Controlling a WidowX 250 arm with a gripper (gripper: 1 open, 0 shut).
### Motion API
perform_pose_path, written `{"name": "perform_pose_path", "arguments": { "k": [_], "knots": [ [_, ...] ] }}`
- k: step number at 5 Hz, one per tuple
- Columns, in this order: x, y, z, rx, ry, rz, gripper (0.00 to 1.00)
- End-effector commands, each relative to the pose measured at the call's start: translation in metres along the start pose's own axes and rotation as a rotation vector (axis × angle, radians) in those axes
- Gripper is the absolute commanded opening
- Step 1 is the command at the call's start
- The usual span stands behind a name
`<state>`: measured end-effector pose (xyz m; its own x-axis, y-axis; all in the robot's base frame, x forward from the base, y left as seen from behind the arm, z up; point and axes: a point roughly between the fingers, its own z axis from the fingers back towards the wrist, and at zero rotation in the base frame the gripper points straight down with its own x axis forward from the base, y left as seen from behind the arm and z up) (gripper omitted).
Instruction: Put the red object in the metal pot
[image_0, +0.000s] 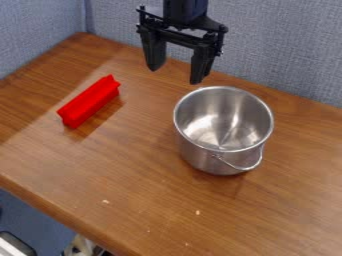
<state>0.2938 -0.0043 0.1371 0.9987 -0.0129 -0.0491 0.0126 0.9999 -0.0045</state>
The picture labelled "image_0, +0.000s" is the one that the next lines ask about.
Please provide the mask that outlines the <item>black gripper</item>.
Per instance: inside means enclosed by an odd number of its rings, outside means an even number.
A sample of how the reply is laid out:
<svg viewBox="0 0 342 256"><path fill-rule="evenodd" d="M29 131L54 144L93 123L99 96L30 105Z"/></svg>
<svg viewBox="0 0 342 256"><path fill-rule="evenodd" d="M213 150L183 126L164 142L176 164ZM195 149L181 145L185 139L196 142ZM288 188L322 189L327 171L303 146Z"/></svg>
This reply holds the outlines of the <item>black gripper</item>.
<svg viewBox="0 0 342 256"><path fill-rule="evenodd" d="M207 16L208 0L163 0L160 8L140 5L136 11L140 21L147 18L160 21L164 27L175 27L177 30L201 30L207 33L200 38L193 48L191 57L189 83L199 84L209 74L213 59L223 46L227 27ZM147 27L137 28L145 58L145 64L151 71L156 71L165 62L167 43L157 31Z"/></svg>

